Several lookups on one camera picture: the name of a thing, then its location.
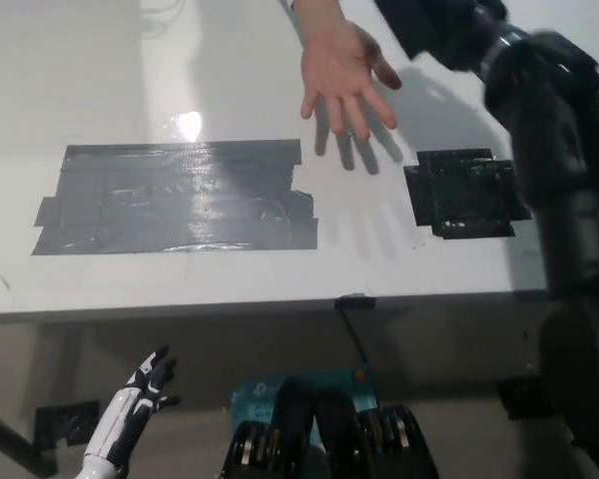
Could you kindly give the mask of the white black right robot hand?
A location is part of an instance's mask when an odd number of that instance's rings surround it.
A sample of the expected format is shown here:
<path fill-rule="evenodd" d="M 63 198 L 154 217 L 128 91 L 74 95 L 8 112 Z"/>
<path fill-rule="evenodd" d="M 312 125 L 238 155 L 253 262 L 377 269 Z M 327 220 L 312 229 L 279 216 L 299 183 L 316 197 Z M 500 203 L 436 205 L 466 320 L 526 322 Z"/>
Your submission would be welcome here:
<path fill-rule="evenodd" d="M 374 4 L 408 59 L 427 53 L 457 72 L 480 70 L 499 25 L 507 21 L 501 1 L 376 0 Z"/>

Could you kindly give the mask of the bare human hand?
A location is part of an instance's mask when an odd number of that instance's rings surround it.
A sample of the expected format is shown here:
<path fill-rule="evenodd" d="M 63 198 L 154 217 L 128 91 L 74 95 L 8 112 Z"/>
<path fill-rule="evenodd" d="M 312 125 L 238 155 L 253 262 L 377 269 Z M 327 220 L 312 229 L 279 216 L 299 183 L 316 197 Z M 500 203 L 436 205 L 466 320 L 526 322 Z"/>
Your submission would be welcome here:
<path fill-rule="evenodd" d="M 370 138 L 370 129 L 360 106 L 366 102 L 388 128 L 396 118 L 373 84 L 378 79 L 396 91 L 402 83 L 385 60 L 379 44 L 352 22 L 336 19 L 325 24 L 302 26 L 305 44 L 300 68 L 304 85 L 300 114 L 308 119 L 323 101 L 330 129 L 337 135 L 345 124 L 361 140 Z"/>

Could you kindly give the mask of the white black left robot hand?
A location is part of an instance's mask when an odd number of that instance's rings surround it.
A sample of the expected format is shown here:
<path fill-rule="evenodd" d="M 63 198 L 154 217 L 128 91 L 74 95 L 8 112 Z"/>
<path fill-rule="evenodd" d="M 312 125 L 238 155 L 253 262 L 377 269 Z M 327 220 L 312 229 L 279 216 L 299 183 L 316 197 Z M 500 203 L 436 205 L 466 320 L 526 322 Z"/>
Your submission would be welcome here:
<path fill-rule="evenodd" d="M 91 437 L 86 457 L 105 460 L 115 469 L 127 466 L 151 417 L 180 403 L 179 397 L 163 394 L 177 364 L 175 357 L 166 358 L 168 353 L 168 345 L 152 352 L 116 392 Z"/>

